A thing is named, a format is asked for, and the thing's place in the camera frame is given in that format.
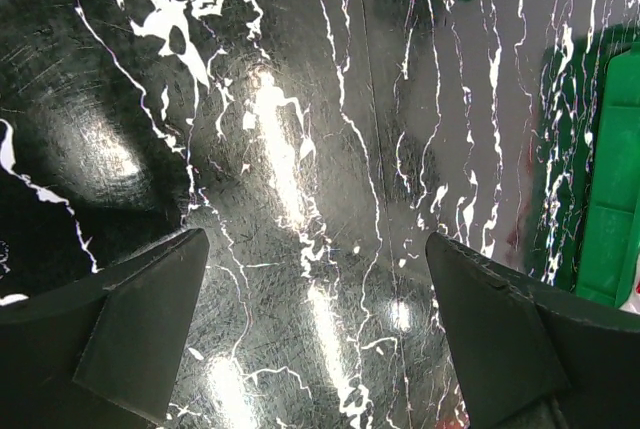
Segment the red white t shirt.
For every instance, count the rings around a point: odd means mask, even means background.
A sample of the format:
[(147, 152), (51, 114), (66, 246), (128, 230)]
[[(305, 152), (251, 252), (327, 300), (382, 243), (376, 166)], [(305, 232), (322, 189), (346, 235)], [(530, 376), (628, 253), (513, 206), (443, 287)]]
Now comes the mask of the red white t shirt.
[(634, 272), (633, 284), (631, 287), (631, 291), (627, 296), (624, 303), (620, 306), (620, 310), (623, 310), (628, 313), (640, 314), (640, 288), (639, 288), (639, 279), (640, 279), (640, 256), (636, 259), (636, 267)]

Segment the green plastic bin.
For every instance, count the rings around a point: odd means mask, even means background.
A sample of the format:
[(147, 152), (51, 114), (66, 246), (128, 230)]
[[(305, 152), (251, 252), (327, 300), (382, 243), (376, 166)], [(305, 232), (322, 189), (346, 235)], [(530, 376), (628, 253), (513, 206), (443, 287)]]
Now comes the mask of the green plastic bin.
[(575, 293), (620, 309), (639, 256), (639, 45), (611, 59)]

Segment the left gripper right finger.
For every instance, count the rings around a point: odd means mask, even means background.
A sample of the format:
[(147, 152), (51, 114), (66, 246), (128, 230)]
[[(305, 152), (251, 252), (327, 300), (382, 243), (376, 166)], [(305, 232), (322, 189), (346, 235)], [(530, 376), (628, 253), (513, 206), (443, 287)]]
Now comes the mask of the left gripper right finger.
[(437, 232), (425, 253), (470, 427), (638, 427), (638, 316)]

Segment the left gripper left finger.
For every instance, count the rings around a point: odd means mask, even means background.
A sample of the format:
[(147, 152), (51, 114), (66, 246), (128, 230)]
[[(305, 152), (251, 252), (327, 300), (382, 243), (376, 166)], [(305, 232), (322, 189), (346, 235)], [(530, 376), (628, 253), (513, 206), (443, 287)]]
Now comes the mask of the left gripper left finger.
[(209, 253), (187, 230), (1, 309), (4, 428), (164, 423)]

